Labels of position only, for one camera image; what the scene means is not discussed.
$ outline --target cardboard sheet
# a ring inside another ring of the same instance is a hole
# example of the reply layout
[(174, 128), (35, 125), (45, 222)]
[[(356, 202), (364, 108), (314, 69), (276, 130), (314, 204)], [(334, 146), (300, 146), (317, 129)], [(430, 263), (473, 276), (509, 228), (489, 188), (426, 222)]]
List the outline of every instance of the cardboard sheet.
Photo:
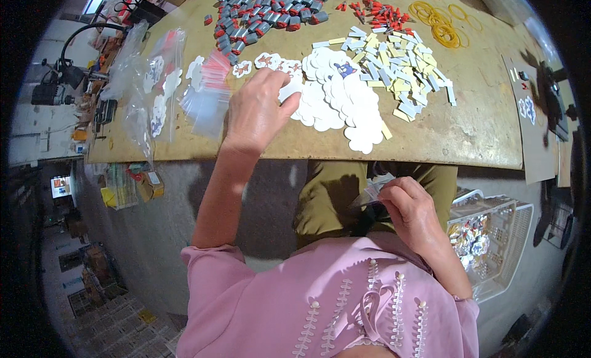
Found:
[[(506, 56), (503, 56), (503, 62), (513, 88), (516, 113), (519, 116), (525, 182), (529, 185), (553, 178), (556, 175), (556, 135), (548, 130), (548, 118), (544, 113), (547, 111), (544, 96), (537, 90), (537, 70), (523, 62), (513, 62)], [(529, 80), (521, 80), (519, 71), (525, 71)], [(523, 89), (522, 83), (527, 85), (527, 89)]]

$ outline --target screen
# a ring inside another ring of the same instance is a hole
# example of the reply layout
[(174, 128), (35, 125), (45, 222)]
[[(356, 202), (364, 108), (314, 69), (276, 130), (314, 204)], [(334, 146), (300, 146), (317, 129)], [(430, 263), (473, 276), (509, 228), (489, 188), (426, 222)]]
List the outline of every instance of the screen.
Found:
[(70, 176), (51, 179), (51, 197), (58, 198), (70, 195)]

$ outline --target person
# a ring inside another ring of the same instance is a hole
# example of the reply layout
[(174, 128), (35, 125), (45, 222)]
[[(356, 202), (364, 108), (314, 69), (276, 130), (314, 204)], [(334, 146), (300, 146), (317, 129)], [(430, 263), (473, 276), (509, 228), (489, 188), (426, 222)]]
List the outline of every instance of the person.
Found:
[(233, 245), (242, 191), (299, 106), (300, 93), (277, 104), (289, 81), (263, 68), (230, 100), (191, 246), (181, 251), (190, 298), (177, 357), (477, 357), (478, 306), (442, 229), (452, 166), (415, 169), (425, 187), (411, 177), (384, 185), (391, 223), (351, 237), (343, 235), (358, 213), (344, 209), (365, 187), (367, 164), (311, 161), (294, 219), (302, 248), (269, 271), (246, 266)]

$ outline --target wooden table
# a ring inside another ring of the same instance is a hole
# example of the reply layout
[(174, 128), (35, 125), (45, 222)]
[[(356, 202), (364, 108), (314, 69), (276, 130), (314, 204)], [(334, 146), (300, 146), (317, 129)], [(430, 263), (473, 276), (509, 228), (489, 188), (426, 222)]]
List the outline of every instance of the wooden table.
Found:
[[(328, 22), (316, 26), (302, 26), (296, 32), (271, 29), (258, 43), (247, 46), (241, 60), (253, 60), (262, 52), (279, 53), (286, 59), (302, 59), (312, 51), (311, 44), (331, 38), (347, 36), (349, 28), (356, 25), (366, 31), (351, 8), (346, 12), (334, 8), (343, 0), (329, 0), (324, 8), (330, 13)], [(408, 5), (415, 0), (381, 0), (408, 12)], [(410, 24), (417, 29), (424, 44), (433, 49), (438, 68), (454, 82), (457, 107), (447, 102), (445, 91), (429, 93), (428, 106), (407, 123), (392, 115), (398, 101), (392, 93), (375, 88), (380, 96), (381, 116), (389, 126), (393, 138), (374, 145), (371, 154), (352, 151), (343, 131), (329, 130), (319, 133), (300, 121), (290, 120), (275, 141), (263, 153), (264, 158), (338, 159), (338, 160), (396, 160), (436, 162), (446, 164), (478, 165), (506, 169), (522, 168), (521, 133), (513, 92), (501, 54), (521, 59), (521, 54), (531, 54), (542, 59), (535, 40), (523, 25), (511, 27), (488, 14), (481, 0), (424, 0), (435, 7), (447, 8), (449, 4), (461, 6), (474, 15), (484, 26), (482, 32), (467, 23), (454, 21), (470, 38), (467, 49), (447, 49), (432, 37), (430, 27), (417, 22)], [(215, 24), (203, 25), (203, 17), (211, 14), (217, 19), (216, 0), (187, 0), (178, 9), (165, 16), (149, 31), (144, 54), (169, 29), (181, 27), (187, 33), (183, 70), (197, 55), (207, 57), (215, 46)], [(236, 90), (244, 82), (231, 73), (227, 82)], [(184, 90), (188, 81), (178, 90)], [(127, 140), (122, 129), (125, 117), (125, 101), (113, 123), (104, 127), (107, 139), (91, 144), (88, 162), (129, 162), (145, 160), (140, 150)], [(219, 142), (191, 134), (191, 126), (185, 122), (183, 112), (177, 106), (177, 129), (174, 142), (157, 142), (156, 160), (192, 160), (213, 158)]]

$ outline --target plastic crate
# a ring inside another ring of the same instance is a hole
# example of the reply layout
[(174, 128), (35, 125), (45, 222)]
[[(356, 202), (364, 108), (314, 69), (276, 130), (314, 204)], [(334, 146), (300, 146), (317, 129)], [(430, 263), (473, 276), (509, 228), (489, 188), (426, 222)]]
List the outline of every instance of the plastic crate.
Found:
[(482, 266), (467, 272), (477, 303), (499, 295), (511, 284), (525, 249), (534, 206), (505, 195), (487, 197), (452, 208), (448, 229), (481, 214), (490, 216), (491, 244)]

